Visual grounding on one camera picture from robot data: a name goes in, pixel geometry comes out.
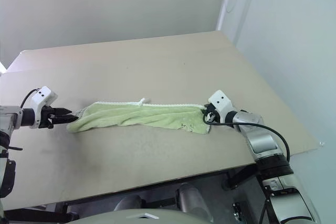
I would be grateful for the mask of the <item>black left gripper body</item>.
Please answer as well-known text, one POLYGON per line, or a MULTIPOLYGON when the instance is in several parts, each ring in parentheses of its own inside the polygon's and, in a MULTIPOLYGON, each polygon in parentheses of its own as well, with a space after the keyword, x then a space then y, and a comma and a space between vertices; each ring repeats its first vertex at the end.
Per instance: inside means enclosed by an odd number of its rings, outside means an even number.
POLYGON ((54 124, 52 122, 52 118, 55 116, 55 108, 51 106, 43 106, 40 114, 40 123, 39 129, 53 129, 54 124))

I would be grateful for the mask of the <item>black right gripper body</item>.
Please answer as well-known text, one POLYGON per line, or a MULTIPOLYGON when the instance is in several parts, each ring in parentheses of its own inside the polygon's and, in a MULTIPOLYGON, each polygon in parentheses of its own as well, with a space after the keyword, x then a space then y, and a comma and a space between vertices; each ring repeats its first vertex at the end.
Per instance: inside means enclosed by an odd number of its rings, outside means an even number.
POLYGON ((206 122, 220 123, 220 115, 216 111, 215 106, 212 103, 209 103, 209 104, 210 106, 208 107, 207 110, 205 110, 205 111, 208 111, 208 121, 206 122))

